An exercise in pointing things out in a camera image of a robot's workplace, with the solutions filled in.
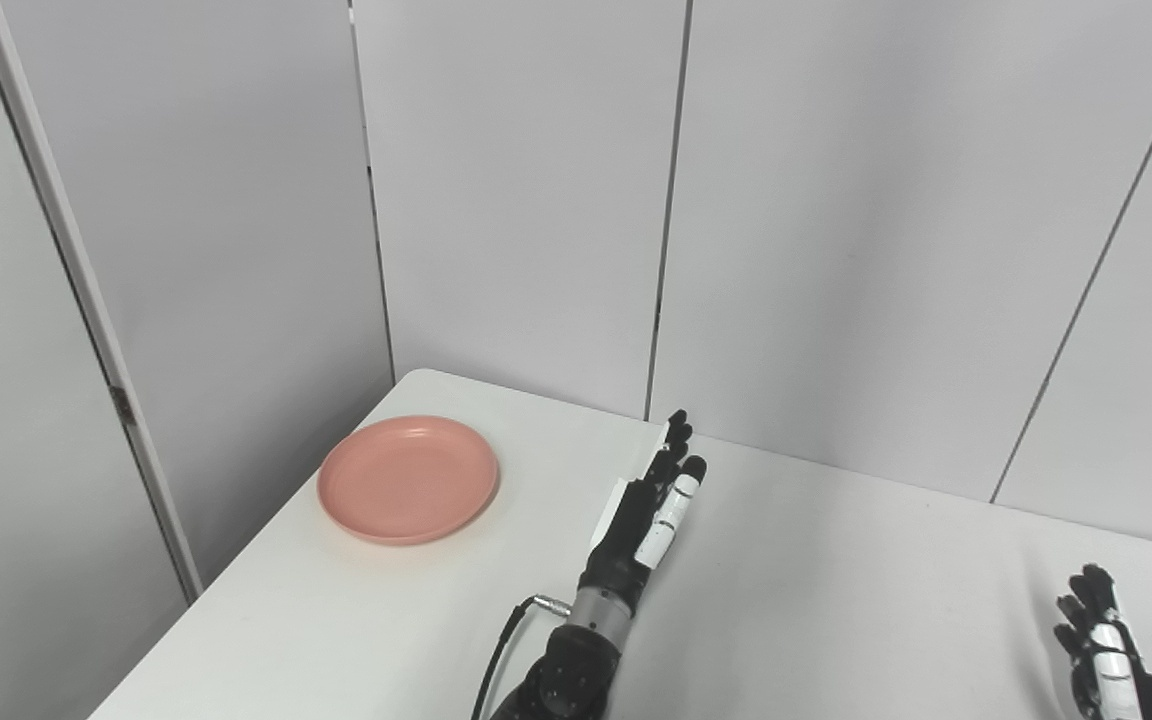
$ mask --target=white wall panel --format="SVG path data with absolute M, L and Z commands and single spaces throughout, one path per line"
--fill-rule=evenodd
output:
M 987 498 L 1152 134 L 1152 3 L 696 0 L 654 419 Z
M 641 416 L 685 1 L 356 12 L 397 372 Z
M 1152 538 L 1152 160 L 998 502 Z
M 204 579 L 392 382 L 340 0 L 3 0 Z
M 0 100 L 0 720 L 79 720 L 184 611 Z

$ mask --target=white table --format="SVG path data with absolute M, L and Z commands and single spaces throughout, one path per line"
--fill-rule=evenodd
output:
M 419 370 L 367 423 L 479 430 L 500 490 L 441 541 L 358 541 L 314 478 L 92 715 L 448 720 L 470 714 L 511 606 L 571 598 L 614 478 L 652 425 Z M 692 418 L 703 432 L 705 419 Z M 649 584 L 608 717 L 1075 719 L 1051 637 L 1064 578 L 1101 562 L 1152 669 L 1152 541 L 698 438 L 705 480 Z M 556 620 L 520 628 L 494 700 Z

